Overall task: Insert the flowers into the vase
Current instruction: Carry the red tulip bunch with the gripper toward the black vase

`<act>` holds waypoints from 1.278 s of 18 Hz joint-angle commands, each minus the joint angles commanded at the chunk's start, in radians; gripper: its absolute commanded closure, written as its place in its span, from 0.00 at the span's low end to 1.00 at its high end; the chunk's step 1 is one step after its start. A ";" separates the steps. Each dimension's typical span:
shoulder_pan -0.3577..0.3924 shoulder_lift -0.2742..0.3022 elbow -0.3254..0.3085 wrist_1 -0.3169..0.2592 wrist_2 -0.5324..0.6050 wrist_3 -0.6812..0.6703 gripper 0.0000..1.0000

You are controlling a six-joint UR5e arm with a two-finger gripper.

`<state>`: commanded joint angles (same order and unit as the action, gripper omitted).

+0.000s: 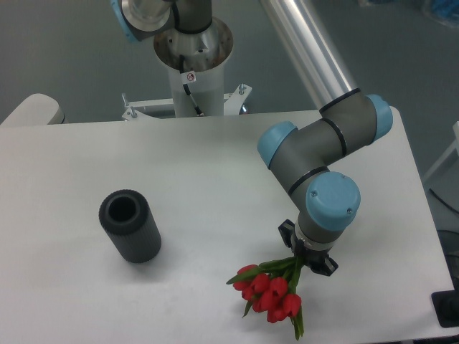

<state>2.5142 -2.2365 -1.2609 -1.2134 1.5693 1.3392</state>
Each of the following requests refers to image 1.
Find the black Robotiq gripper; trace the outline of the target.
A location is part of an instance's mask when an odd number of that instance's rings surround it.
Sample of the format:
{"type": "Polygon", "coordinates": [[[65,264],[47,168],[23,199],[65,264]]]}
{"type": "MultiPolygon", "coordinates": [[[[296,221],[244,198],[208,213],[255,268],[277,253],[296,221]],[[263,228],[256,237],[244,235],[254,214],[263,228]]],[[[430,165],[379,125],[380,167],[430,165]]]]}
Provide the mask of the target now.
{"type": "Polygon", "coordinates": [[[329,256],[328,248],[310,248],[307,242],[295,236],[295,224],[286,219],[279,227],[278,231],[286,247],[292,247],[295,257],[303,259],[305,264],[309,264],[310,270],[315,274],[331,276],[339,265],[329,256]]]}

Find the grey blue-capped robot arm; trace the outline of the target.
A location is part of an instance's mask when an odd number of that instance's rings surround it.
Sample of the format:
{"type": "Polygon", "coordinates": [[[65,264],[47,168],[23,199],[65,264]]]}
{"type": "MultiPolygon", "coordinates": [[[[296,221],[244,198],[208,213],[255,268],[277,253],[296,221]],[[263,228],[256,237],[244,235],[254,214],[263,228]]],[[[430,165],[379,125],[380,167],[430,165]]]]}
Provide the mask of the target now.
{"type": "MultiPolygon", "coordinates": [[[[224,115],[222,66],[233,38],[212,13],[210,1],[112,1],[125,37],[153,40],[169,71],[178,118],[224,115]]],[[[329,250],[354,220],[360,192],[354,181],[329,166],[386,135],[390,106],[365,95],[349,76],[309,1],[263,1],[288,56],[318,108],[320,118],[304,128],[289,121],[268,128],[257,151],[299,211],[280,235],[300,263],[329,276],[337,263],[329,250]]]]}

